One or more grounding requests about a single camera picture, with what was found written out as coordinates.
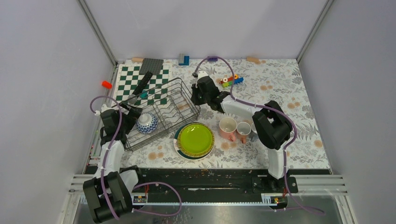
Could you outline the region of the blue white patterned bowl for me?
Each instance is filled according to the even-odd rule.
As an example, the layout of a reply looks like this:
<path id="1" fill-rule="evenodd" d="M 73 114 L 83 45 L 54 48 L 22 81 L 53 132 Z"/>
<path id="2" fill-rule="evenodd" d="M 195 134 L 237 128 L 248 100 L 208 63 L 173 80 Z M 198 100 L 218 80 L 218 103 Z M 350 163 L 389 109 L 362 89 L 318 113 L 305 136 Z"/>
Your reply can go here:
<path id="1" fill-rule="evenodd" d="M 136 122 L 137 130 L 142 134 L 152 133 L 157 129 L 158 119 L 154 114 L 145 112 L 140 115 Z"/>

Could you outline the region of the black wire dish rack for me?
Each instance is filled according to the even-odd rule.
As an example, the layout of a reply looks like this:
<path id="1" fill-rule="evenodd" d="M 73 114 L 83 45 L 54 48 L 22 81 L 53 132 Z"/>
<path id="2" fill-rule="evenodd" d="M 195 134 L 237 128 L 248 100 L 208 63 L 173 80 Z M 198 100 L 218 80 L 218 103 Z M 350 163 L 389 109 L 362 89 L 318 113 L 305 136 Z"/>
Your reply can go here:
<path id="1" fill-rule="evenodd" d="M 155 131 L 149 134 L 142 134 L 134 126 L 127 135 L 125 149 L 135 151 L 163 138 L 175 131 L 181 125 L 195 121 L 200 113 L 200 107 L 192 103 L 191 91 L 180 78 L 168 81 L 168 103 L 166 105 L 147 105 L 144 107 L 134 106 L 128 101 L 121 101 L 129 106 L 142 108 L 142 112 L 150 112 L 158 119 L 158 126 Z"/>

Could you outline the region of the pink dotted mug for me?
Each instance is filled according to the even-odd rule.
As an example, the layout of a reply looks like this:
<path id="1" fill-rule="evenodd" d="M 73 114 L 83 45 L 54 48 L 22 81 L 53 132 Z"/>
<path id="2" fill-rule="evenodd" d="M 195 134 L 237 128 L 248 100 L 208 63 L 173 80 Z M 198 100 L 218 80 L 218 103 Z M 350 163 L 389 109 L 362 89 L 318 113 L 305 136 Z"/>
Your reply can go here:
<path id="1" fill-rule="evenodd" d="M 241 141 L 242 144 L 246 144 L 247 138 L 251 133 L 251 125 L 247 122 L 240 122 L 237 124 L 237 138 Z"/>

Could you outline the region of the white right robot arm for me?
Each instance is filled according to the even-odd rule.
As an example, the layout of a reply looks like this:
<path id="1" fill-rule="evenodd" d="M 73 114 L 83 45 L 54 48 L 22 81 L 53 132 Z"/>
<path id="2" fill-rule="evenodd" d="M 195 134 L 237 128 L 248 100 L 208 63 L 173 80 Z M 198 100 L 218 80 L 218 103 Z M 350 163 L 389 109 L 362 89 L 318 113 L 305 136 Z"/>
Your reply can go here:
<path id="1" fill-rule="evenodd" d="M 280 192 L 286 187 L 287 164 L 285 150 L 290 145 L 290 134 L 295 128 L 291 119 L 273 100 L 264 105 L 257 105 L 237 99 L 230 92 L 220 91 L 212 78 L 204 72 L 194 72 L 195 83 L 191 86 L 191 100 L 195 105 L 207 104 L 212 110 L 220 113 L 233 114 L 251 119 L 256 127 L 260 142 L 268 149 L 271 177 L 268 179 L 269 189 Z"/>

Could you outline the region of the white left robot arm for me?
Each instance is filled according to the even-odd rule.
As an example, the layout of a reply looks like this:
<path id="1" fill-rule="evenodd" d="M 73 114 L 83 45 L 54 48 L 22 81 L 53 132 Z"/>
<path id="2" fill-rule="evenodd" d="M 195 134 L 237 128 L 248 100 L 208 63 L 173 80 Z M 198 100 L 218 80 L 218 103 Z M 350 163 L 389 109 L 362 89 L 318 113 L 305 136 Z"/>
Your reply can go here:
<path id="1" fill-rule="evenodd" d="M 131 191 L 141 191 L 145 185 L 144 178 L 137 174 L 137 167 L 120 167 L 126 135 L 134 127 L 142 109 L 125 104 L 121 107 L 127 112 L 105 104 L 94 112 L 104 125 L 100 130 L 102 151 L 98 169 L 92 179 L 83 183 L 83 192 L 92 219 L 97 224 L 131 212 Z"/>

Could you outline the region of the grey blue cup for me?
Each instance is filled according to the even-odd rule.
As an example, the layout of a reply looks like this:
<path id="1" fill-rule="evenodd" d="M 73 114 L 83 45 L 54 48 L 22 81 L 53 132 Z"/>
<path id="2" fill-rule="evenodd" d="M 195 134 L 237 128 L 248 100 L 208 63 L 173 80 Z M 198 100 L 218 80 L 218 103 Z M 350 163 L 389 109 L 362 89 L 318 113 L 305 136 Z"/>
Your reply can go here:
<path id="1" fill-rule="evenodd" d="M 252 124 L 251 124 L 250 140 L 251 140 L 252 142 L 255 142 L 257 139 L 258 139 L 257 130 L 256 130 L 256 127 L 255 127 L 255 124 L 252 123 Z"/>

